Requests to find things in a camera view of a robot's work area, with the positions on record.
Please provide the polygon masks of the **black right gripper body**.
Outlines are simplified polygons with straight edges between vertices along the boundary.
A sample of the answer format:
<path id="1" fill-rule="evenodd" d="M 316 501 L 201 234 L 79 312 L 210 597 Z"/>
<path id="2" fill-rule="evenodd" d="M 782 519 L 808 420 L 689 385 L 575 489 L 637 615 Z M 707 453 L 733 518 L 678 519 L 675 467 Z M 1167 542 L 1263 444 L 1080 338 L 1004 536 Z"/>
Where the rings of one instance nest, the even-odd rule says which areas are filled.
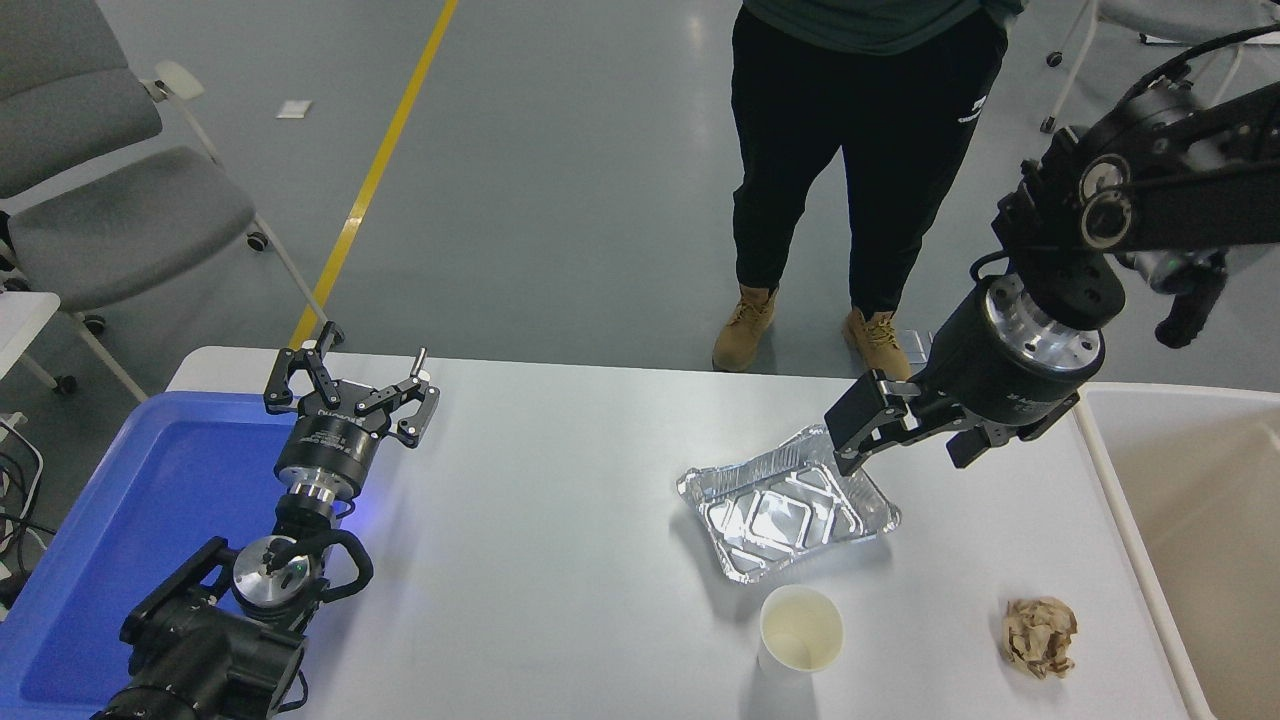
<path id="1" fill-rule="evenodd" d="M 1034 439 L 1078 398 L 1083 333 L 1021 286 L 977 286 L 936 333 L 915 383 L 923 421 L 989 423 Z"/>

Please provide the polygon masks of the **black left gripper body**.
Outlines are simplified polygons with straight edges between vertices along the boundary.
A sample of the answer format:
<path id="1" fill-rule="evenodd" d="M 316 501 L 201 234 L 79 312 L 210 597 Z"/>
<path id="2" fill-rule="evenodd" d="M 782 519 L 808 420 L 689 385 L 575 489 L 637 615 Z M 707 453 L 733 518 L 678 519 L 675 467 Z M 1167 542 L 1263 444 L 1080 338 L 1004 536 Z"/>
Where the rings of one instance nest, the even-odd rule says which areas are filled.
<path id="1" fill-rule="evenodd" d="M 364 491 L 378 446 L 388 434 L 384 410 L 360 416 L 320 407 L 296 411 L 297 419 L 275 462 L 275 478 L 292 486 L 306 477 L 321 478 L 339 498 Z"/>

